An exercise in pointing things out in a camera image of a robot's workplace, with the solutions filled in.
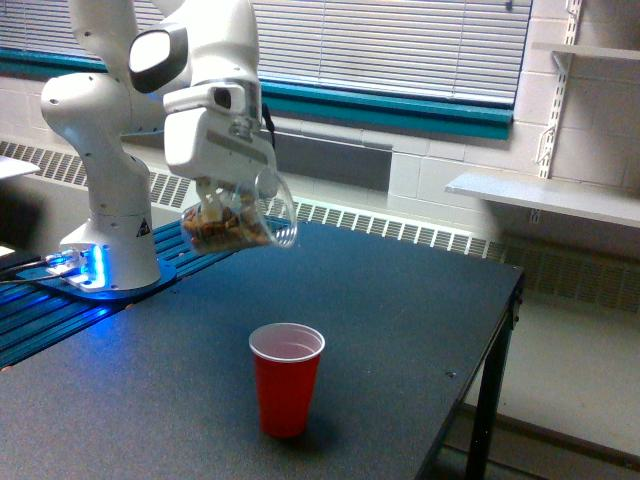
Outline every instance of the window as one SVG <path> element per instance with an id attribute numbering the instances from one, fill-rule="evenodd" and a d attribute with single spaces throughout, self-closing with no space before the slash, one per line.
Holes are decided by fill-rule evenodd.
<path id="1" fill-rule="evenodd" d="M 261 76 L 512 105 L 531 0 L 254 0 Z"/>
<path id="2" fill-rule="evenodd" d="M 322 116 L 321 104 L 351 102 L 414 120 L 511 119 L 532 0 L 252 1 L 260 77 L 280 109 L 311 102 Z M 135 6 L 141 29 L 162 18 L 150 0 Z M 67 0 L 0 0 L 0 49 L 90 58 L 71 34 Z"/>

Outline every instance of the window blinds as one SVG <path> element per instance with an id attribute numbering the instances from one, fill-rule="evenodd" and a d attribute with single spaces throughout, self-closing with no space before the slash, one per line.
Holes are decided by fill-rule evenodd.
<path id="1" fill-rule="evenodd" d="M 253 0 L 260 76 L 513 104 L 532 0 Z M 161 16 L 136 0 L 142 29 Z M 66 0 L 0 0 L 0 47 L 86 56 Z"/>

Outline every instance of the table leg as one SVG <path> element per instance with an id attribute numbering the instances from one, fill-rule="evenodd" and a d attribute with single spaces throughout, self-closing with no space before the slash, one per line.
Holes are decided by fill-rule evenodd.
<path id="1" fill-rule="evenodd" d="M 481 480 L 484 478 L 491 446 L 491 434 L 493 424 L 498 411 L 502 378 L 507 362 L 511 331 L 515 320 L 514 305 L 507 312 L 507 318 L 502 325 L 498 338 L 496 338 L 489 355 L 484 363 L 482 384 L 478 397 L 469 458 L 467 460 L 466 480 Z"/>

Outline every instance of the white shelf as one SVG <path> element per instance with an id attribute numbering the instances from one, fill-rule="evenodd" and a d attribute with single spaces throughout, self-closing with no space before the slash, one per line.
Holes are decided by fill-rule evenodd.
<path id="1" fill-rule="evenodd" d="M 640 196 L 507 172 L 465 173 L 447 192 L 602 222 L 640 227 Z"/>
<path id="2" fill-rule="evenodd" d="M 617 48 L 588 47 L 582 45 L 563 45 L 560 43 L 534 42 L 535 50 L 549 50 L 554 53 L 577 55 L 589 58 L 610 58 L 618 60 L 640 61 L 640 50 L 620 50 Z"/>
<path id="3" fill-rule="evenodd" d="M 0 155 L 0 180 L 35 173 L 38 170 L 40 169 L 32 163 Z"/>

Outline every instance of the cinder block wall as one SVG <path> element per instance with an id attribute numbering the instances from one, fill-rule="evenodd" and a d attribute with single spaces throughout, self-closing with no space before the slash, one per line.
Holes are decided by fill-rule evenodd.
<path id="1" fill-rule="evenodd" d="M 579 44 L 640 49 L 640 2 L 584 0 Z M 382 210 L 469 229 L 504 232 L 614 255 L 640 258 L 635 229 L 545 213 L 528 222 L 528 210 L 444 192 L 470 169 L 496 168 L 535 175 L 534 163 L 557 83 L 549 52 L 532 42 L 562 42 L 568 21 L 565 0 L 534 0 L 533 18 L 510 140 L 416 132 L 366 130 L 331 122 L 278 118 L 281 132 L 360 148 L 392 152 L 388 194 L 318 178 L 289 176 L 294 193 Z M 0 137 L 24 138 L 61 149 L 39 112 L 42 82 L 0 77 Z M 313 148 L 300 158 L 313 157 Z M 143 159 L 162 163 L 161 151 Z M 349 161 L 349 150 L 344 161 Z M 553 176 L 640 191 L 640 62 L 576 59 L 559 135 Z"/>

